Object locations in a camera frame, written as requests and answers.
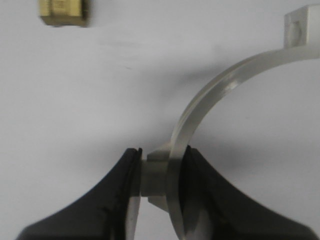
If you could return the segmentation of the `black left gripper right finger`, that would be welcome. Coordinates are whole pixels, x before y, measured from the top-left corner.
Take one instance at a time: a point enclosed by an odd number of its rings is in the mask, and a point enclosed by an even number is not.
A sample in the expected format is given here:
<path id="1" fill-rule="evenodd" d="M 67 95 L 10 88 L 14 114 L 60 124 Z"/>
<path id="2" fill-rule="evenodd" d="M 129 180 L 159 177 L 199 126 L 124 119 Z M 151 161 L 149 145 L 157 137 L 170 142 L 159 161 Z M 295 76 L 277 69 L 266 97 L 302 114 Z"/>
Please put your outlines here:
<path id="1" fill-rule="evenodd" d="M 179 201 L 188 240 L 312 240 L 307 226 L 254 201 L 195 149 L 182 160 Z"/>

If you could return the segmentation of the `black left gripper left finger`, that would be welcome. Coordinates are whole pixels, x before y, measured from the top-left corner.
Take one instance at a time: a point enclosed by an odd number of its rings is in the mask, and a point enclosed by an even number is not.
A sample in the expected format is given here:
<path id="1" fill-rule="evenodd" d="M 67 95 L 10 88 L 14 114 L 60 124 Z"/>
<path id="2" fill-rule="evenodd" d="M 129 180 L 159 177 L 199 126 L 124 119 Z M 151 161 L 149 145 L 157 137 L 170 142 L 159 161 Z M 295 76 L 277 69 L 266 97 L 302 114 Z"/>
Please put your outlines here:
<path id="1" fill-rule="evenodd" d="M 140 207 L 142 149 L 128 148 L 85 195 L 27 227 L 19 240 L 132 240 Z"/>

